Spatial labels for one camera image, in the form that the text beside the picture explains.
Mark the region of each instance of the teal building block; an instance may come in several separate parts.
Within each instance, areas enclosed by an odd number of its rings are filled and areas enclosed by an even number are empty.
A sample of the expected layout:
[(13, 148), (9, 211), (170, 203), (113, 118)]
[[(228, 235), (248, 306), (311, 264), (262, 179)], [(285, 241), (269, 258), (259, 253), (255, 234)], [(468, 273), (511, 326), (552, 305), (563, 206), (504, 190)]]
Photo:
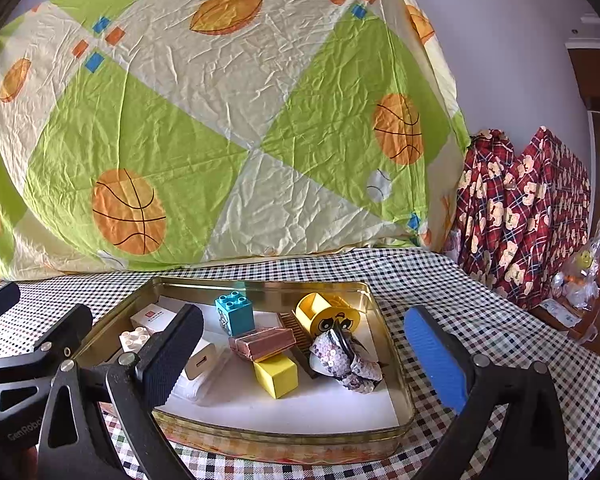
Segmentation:
[(220, 316), (220, 325), (230, 336), (236, 337), (255, 330), (251, 301), (237, 290), (227, 296), (220, 296), (216, 300), (216, 309)]

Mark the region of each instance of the yellow cube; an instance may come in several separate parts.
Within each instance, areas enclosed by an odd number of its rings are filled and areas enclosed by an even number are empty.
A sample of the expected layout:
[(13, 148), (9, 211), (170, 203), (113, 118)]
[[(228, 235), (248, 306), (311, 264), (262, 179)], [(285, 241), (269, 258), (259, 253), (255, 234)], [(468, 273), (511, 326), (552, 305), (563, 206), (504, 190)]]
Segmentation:
[(253, 368), (260, 385), (274, 399), (279, 399), (298, 387), (298, 367), (284, 354), (254, 363)]

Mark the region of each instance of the metal screw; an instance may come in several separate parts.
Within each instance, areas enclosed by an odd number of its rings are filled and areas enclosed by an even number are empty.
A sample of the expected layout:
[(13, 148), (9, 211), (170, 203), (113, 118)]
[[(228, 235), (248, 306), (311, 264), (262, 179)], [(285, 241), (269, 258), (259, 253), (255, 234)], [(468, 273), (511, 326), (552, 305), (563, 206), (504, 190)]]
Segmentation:
[(74, 369), (74, 362), (71, 361), (71, 359), (67, 359), (66, 361), (62, 361), (62, 364), (60, 365), (60, 369), (63, 372), (68, 372), (70, 370)]
[(133, 352), (125, 352), (118, 358), (118, 364), (122, 366), (131, 366), (136, 362), (138, 356)]
[(545, 374), (545, 373), (547, 373), (548, 368), (546, 367), (546, 364), (544, 364), (540, 361), (536, 361), (534, 363), (534, 370), (539, 374)]
[(476, 354), (472, 357), (474, 364), (480, 368), (486, 368), (491, 364), (491, 359), (489, 359), (485, 354)]

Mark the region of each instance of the yellow toy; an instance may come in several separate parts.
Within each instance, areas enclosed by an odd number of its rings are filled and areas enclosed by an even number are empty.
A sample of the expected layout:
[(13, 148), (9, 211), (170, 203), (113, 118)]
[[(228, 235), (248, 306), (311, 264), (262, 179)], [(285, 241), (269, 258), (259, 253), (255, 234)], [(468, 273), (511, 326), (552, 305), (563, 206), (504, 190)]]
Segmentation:
[(274, 399), (279, 399), (298, 387), (298, 367), (284, 354), (254, 363), (253, 368), (260, 385)]
[(360, 323), (360, 313), (335, 294), (326, 298), (314, 292), (300, 300), (295, 310), (296, 318), (312, 337), (327, 332), (335, 320), (345, 330), (353, 332)]

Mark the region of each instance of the cartoon eye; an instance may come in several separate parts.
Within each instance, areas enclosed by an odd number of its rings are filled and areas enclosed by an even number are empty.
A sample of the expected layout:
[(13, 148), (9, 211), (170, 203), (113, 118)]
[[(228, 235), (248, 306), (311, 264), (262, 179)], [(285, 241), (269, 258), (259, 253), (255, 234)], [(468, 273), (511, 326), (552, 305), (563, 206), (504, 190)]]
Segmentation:
[(327, 332), (327, 330), (330, 330), (332, 326), (333, 326), (333, 319), (331, 319), (331, 318), (323, 319), (318, 324), (318, 330), (320, 330), (320, 332)]

